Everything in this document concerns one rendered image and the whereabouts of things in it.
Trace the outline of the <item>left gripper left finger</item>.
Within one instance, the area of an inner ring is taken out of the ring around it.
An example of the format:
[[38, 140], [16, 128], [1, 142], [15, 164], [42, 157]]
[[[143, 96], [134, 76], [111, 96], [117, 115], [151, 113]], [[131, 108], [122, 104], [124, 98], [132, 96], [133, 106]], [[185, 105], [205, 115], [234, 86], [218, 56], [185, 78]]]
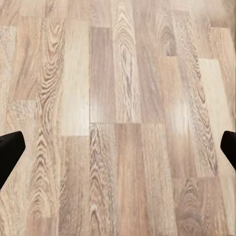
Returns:
[[0, 189], [26, 149], [21, 131], [0, 137]]

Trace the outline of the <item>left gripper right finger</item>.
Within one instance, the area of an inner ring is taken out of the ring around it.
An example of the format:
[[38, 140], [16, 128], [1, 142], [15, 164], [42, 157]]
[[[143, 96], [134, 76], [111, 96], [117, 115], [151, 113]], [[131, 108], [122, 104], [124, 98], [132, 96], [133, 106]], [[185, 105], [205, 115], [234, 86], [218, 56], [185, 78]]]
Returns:
[[220, 147], [236, 170], [236, 133], [225, 131]]

